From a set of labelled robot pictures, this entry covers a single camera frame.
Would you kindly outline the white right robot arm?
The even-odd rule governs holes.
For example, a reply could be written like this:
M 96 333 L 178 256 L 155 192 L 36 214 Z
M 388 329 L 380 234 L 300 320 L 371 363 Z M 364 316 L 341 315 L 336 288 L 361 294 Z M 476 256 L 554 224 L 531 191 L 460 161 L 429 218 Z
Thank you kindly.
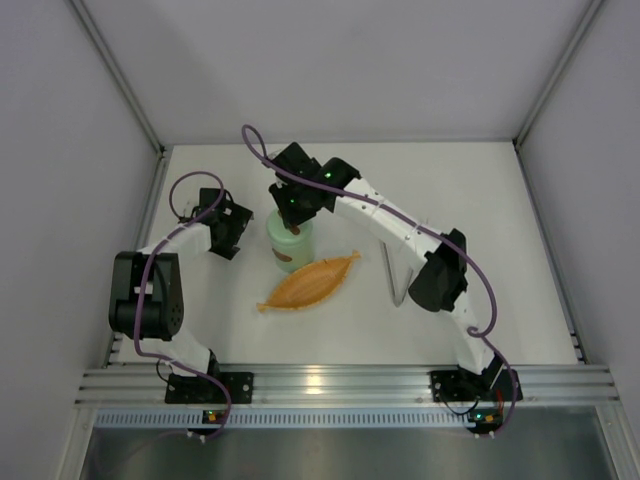
M 475 394 L 490 390 L 504 365 L 480 336 L 470 305 L 465 235 L 433 230 L 386 199 L 360 172 L 339 159 L 320 164 L 297 143 L 265 160 L 278 183 L 269 191 L 288 226 L 299 225 L 325 209 L 366 229 L 396 251 L 413 273 L 407 288 L 420 308 L 444 318 L 463 386 Z

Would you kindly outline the metal tongs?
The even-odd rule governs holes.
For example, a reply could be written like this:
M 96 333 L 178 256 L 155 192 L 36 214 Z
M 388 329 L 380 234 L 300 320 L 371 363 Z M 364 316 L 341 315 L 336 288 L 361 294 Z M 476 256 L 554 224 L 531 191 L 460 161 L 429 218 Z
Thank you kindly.
M 426 253 L 435 243 L 421 233 L 419 227 L 391 218 L 381 223 L 380 247 L 385 267 L 389 292 L 393 304 L 400 307 L 404 302 L 411 282 L 426 264 Z

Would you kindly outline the green container lid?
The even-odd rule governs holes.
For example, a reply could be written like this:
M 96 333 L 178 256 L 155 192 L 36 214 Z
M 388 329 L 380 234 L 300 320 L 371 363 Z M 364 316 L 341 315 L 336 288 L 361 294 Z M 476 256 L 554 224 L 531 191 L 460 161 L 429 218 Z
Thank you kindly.
M 297 246 L 311 240 L 313 224 L 307 221 L 293 230 L 287 228 L 278 210 L 272 210 L 266 220 L 266 231 L 274 246 Z

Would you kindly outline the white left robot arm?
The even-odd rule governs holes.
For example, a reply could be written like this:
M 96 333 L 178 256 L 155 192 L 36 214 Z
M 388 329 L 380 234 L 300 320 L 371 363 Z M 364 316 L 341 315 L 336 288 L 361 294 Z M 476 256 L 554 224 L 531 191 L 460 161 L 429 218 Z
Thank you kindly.
M 176 231 L 137 251 L 116 255 L 108 320 L 113 332 L 134 342 L 134 351 L 165 365 L 159 378 L 167 404 L 252 402 L 254 374 L 224 372 L 213 351 L 183 325 L 181 269 L 195 258 L 215 254 L 231 260 L 253 212 L 230 193 L 202 188 L 191 215 Z

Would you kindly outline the green cylindrical container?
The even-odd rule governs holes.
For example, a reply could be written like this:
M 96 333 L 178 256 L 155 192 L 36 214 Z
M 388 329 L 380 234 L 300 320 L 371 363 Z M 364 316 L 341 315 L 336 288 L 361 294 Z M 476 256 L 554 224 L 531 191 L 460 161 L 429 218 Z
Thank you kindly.
M 313 234 L 310 241 L 297 246 L 274 246 L 271 241 L 270 244 L 276 265 L 286 273 L 292 273 L 315 259 Z

